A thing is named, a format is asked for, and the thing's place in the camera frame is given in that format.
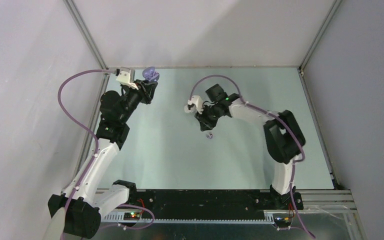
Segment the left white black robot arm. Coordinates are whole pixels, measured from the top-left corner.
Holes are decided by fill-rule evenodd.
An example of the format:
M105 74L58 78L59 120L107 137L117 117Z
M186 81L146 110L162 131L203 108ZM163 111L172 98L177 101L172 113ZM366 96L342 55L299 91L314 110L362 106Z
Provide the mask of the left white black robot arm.
M107 168L120 153L130 128L127 121L139 104L150 104L158 86L156 80L134 80L121 88L125 93L110 90L100 97L100 121L92 134L95 147L80 171L61 194L48 201L51 222L45 240L58 240L66 233L90 239L100 228L102 218L118 206L133 208L138 202L135 184L115 181L102 194L96 194Z

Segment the purple charging case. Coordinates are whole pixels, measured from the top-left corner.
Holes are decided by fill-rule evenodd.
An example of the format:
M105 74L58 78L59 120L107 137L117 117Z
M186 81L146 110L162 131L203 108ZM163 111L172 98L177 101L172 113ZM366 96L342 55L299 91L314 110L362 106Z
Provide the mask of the purple charging case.
M149 82L157 82L160 78L160 74L156 71L154 66L145 68L142 71L142 77Z

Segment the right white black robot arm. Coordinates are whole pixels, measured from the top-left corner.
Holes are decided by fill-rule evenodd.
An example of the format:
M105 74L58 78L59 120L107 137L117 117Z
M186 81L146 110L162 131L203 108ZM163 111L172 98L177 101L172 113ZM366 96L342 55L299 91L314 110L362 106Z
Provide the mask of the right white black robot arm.
M204 101L199 95L191 95L184 107L186 113L193 113L202 132L211 131L221 117L230 117L256 125L264 132L266 148L275 161L271 188L271 204L284 209L291 202L289 192L294 187L293 165L303 160L303 146L306 139L289 110L272 112L259 109L246 102L237 93L228 95L219 84L205 92L209 98Z

